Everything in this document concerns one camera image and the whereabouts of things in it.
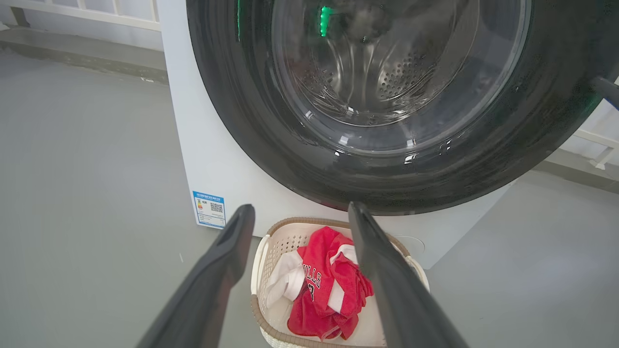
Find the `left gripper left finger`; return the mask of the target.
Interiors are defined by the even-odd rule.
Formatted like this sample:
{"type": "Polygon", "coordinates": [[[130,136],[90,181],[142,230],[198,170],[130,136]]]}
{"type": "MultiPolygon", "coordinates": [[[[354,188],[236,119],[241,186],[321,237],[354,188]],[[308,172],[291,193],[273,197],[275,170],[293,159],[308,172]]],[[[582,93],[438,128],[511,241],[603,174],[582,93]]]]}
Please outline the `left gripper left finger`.
{"type": "Polygon", "coordinates": [[[239,207],[137,344],[140,348],[216,348],[230,291],[242,278],[256,219],[239,207]]]}

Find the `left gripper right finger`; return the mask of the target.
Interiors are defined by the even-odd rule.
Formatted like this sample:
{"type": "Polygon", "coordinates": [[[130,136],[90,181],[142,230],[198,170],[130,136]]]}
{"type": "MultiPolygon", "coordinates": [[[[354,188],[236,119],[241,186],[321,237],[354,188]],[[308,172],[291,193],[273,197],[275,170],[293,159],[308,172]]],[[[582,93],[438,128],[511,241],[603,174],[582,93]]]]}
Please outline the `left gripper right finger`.
{"type": "Polygon", "coordinates": [[[348,208],[363,275],[371,280],[389,348],[466,348],[439,304],[363,203],[348,208]]]}

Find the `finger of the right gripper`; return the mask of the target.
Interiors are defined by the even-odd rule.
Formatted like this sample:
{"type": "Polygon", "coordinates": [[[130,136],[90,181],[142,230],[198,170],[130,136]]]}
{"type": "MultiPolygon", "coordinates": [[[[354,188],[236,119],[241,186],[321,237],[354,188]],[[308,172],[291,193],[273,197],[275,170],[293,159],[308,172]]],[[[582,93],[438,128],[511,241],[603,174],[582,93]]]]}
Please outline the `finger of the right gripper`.
{"type": "Polygon", "coordinates": [[[595,77],[592,80],[592,89],[604,98],[615,110],[619,109],[619,87],[612,81],[603,77],[595,77]]]}

